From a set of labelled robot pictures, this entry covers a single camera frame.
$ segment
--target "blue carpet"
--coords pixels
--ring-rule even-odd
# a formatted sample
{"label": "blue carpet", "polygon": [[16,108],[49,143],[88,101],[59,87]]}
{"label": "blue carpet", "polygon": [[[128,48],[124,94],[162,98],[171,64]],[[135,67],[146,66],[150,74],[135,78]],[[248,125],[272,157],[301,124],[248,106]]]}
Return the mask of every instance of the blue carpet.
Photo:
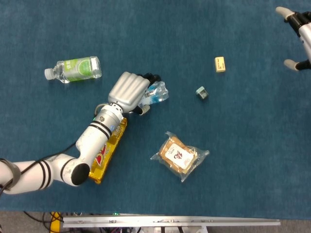
{"label": "blue carpet", "polygon": [[[311,10],[306,0],[1,0],[1,157],[71,144],[124,71],[161,75],[170,98],[129,117],[101,185],[54,182],[4,195],[0,209],[311,218],[311,71],[283,65],[306,55],[279,5]],[[102,78],[45,79],[56,61],[85,56],[99,57]],[[215,56],[226,73],[215,73]],[[184,183],[149,160],[167,130],[210,150]]]}

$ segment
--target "black stripe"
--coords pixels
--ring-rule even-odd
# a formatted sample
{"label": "black stripe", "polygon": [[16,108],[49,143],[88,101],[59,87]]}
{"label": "black stripe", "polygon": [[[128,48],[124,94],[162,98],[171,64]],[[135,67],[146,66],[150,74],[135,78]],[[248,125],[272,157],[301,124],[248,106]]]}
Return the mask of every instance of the black stripe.
{"label": "black stripe", "polygon": [[67,163],[69,163],[71,160],[73,160],[73,159],[69,159],[67,162],[65,162],[65,164],[63,165],[63,167],[62,167],[62,169],[60,170],[60,178],[62,178],[62,181],[63,182],[65,182],[64,181],[64,179],[63,179],[63,171],[64,171],[64,168],[65,168],[65,166],[67,165]]}
{"label": "black stripe", "polygon": [[100,123],[99,121],[94,120],[94,121],[92,121],[92,123],[97,123],[97,124],[103,126],[110,133],[110,135],[112,134],[111,130],[107,126],[105,126],[104,124]]}
{"label": "black stripe", "polygon": [[45,169],[44,169],[43,165],[41,164],[41,162],[39,162],[39,165],[41,166],[42,172],[43,172],[42,184],[41,184],[41,186],[39,187],[39,189],[41,189],[41,188],[43,187],[44,183],[45,183]]}
{"label": "black stripe", "polygon": [[47,168],[48,168],[48,173],[49,173],[48,182],[47,182],[47,184],[45,185],[45,187],[43,188],[43,189],[45,189],[45,188],[47,188],[47,187],[49,186],[50,181],[51,181],[51,169],[50,169],[50,166],[49,166],[49,164],[48,164],[47,162],[45,162],[44,160],[42,160],[42,162],[44,162],[44,164],[47,166]]}
{"label": "black stripe", "polygon": [[89,126],[92,126],[92,127],[96,128],[96,129],[102,131],[106,135],[106,137],[108,139],[110,138],[110,136],[108,136],[107,132],[105,130],[103,130],[102,128],[98,127],[97,125],[89,125]]}

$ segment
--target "bottle cap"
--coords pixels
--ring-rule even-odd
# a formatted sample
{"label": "bottle cap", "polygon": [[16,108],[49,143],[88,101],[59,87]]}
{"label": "bottle cap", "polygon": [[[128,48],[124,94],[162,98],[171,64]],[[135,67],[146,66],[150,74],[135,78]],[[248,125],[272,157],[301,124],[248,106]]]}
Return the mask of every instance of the bottle cap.
{"label": "bottle cap", "polygon": [[53,71],[52,68],[45,69],[45,70],[44,70],[44,75],[45,75],[45,78],[46,78],[47,80],[55,79],[54,71]]}

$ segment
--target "robotic hand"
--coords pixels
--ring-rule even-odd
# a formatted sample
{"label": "robotic hand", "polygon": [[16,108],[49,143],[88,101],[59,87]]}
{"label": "robotic hand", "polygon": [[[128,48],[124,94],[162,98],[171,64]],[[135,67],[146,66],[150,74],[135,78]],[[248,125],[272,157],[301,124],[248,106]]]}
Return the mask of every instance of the robotic hand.
{"label": "robotic hand", "polygon": [[284,21],[288,22],[293,30],[300,38],[306,53],[308,60],[303,62],[295,62],[290,59],[284,61],[284,65],[292,70],[311,69],[311,12],[292,12],[284,7],[277,7],[276,12],[284,17]]}
{"label": "robotic hand", "polygon": [[123,119],[122,114],[135,111],[147,88],[159,78],[150,73],[138,76],[124,72],[109,93],[108,102],[76,142],[80,157],[74,158],[66,154],[58,154],[36,163],[24,174],[20,174],[34,161],[11,163],[0,160],[0,184],[9,180],[12,183],[4,191],[17,194],[49,187],[53,180],[65,182],[72,186],[82,184],[87,178],[90,167],[98,151],[112,135],[114,129]]}

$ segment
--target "crumpled plastic bottle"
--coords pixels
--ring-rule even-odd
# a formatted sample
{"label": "crumpled plastic bottle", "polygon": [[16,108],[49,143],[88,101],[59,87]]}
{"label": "crumpled plastic bottle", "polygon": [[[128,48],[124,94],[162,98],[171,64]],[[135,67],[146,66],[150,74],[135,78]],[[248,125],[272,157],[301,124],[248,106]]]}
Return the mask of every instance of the crumpled plastic bottle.
{"label": "crumpled plastic bottle", "polygon": [[138,106],[151,105],[166,100],[169,97],[169,91],[165,87],[163,81],[155,82],[145,92]]}

